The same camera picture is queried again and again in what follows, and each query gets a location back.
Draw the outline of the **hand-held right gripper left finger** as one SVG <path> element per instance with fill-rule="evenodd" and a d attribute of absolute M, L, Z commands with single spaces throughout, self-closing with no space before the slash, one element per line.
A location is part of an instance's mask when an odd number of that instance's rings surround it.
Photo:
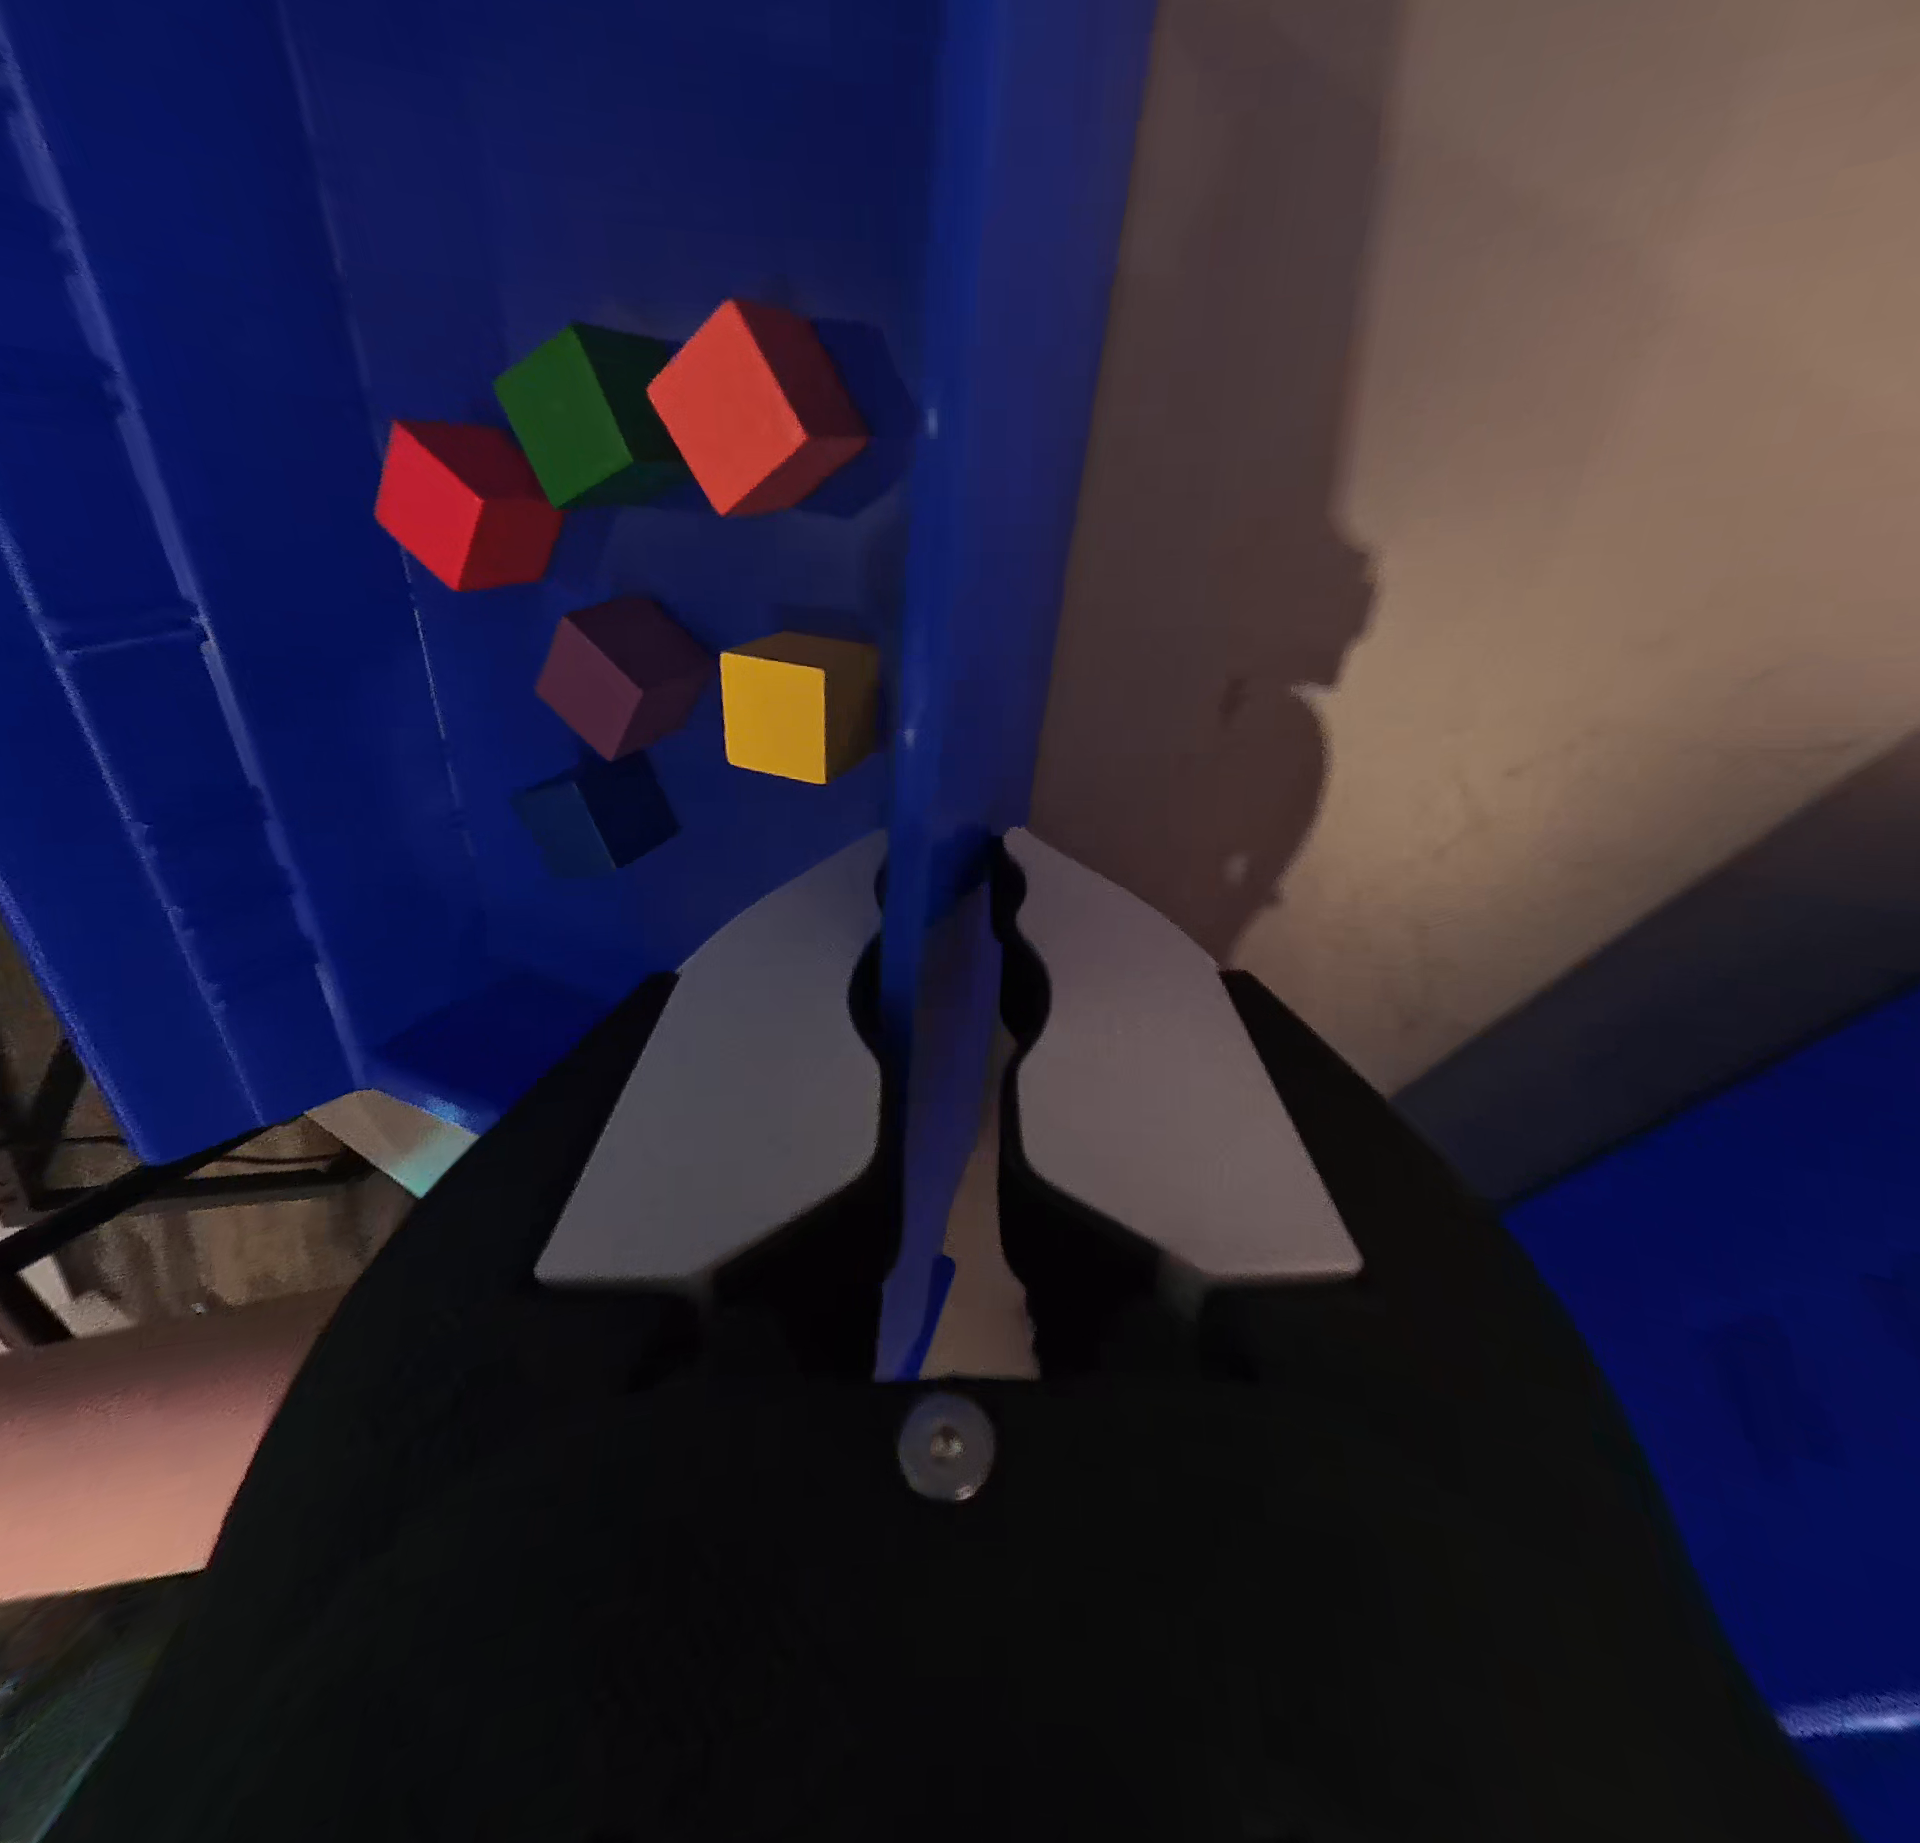
<path fill-rule="evenodd" d="M 887 846 L 881 826 L 848 843 L 677 965 L 535 1280 L 707 1280 L 869 1171 L 881 1061 L 848 988 L 881 926 Z"/>

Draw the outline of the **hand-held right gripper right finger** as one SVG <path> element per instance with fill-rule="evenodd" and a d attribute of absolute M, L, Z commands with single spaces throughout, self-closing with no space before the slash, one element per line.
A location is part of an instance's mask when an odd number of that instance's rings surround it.
<path fill-rule="evenodd" d="M 1212 960 L 1030 826 L 999 843 L 1018 1163 L 1189 1286 L 1320 1286 L 1364 1254 Z"/>

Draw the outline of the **blue wooden cube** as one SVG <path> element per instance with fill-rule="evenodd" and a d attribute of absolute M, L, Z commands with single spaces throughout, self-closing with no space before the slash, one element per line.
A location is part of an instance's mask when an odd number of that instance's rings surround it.
<path fill-rule="evenodd" d="M 645 752 L 579 762 L 519 785 L 513 816 L 545 866 L 567 882 L 625 871 L 685 830 Z"/>

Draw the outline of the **yellow wooden cube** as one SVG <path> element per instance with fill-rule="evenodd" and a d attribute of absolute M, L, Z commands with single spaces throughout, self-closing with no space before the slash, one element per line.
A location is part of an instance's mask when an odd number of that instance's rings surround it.
<path fill-rule="evenodd" d="M 779 632 L 718 654 L 731 770 L 825 785 L 875 752 L 881 654 Z"/>

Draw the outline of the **purple wooden cube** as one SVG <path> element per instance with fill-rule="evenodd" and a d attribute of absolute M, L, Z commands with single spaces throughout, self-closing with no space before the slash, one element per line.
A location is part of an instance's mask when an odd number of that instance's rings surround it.
<path fill-rule="evenodd" d="M 559 620 L 535 698 L 601 762 L 677 734 L 713 656 L 657 605 L 606 597 Z"/>

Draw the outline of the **blue plastic bin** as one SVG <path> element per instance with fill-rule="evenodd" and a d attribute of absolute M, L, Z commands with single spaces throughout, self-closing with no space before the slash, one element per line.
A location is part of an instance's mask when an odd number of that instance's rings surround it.
<path fill-rule="evenodd" d="M 483 1129 L 640 981 L 870 826 L 915 1039 L 907 1374 L 970 1144 L 1154 0 L 6 0 L 6 926 L 146 1163 L 386 1087 Z M 567 325 L 809 318 L 870 445 L 804 508 L 567 514 L 537 584 L 372 523 Z M 881 647 L 842 783 L 657 752 L 677 838 L 559 882 L 518 792 L 567 606 Z"/>
<path fill-rule="evenodd" d="M 1920 1834 L 1916 983 L 1907 734 L 1398 1093 L 1585 1334 L 1863 1841 Z"/>

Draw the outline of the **red wooden cube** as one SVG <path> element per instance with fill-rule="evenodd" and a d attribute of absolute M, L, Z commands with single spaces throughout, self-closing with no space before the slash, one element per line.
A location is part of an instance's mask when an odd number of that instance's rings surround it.
<path fill-rule="evenodd" d="M 537 584 L 563 538 L 528 460 L 483 425 L 396 418 L 372 517 L 460 596 Z"/>

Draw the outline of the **orange wooden cube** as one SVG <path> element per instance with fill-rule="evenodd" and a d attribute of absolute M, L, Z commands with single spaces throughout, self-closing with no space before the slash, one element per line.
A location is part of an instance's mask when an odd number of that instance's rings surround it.
<path fill-rule="evenodd" d="M 718 302 L 645 400 L 718 517 L 793 514 L 869 452 L 824 338 L 768 302 Z"/>

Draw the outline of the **green wooden cube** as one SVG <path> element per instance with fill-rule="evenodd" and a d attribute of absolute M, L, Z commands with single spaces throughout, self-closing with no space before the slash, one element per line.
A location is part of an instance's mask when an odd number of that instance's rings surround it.
<path fill-rule="evenodd" d="M 495 380 L 495 400 L 554 508 L 640 508 L 686 485 L 645 385 L 673 340 L 567 325 Z"/>

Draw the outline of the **person's leg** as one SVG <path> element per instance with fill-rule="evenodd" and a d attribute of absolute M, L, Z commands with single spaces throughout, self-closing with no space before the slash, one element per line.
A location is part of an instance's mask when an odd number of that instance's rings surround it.
<path fill-rule="evenodd" d="M 6 1352 L 0 1602 L 203 1571 L 342 1300 L 316 1292 Z"/>

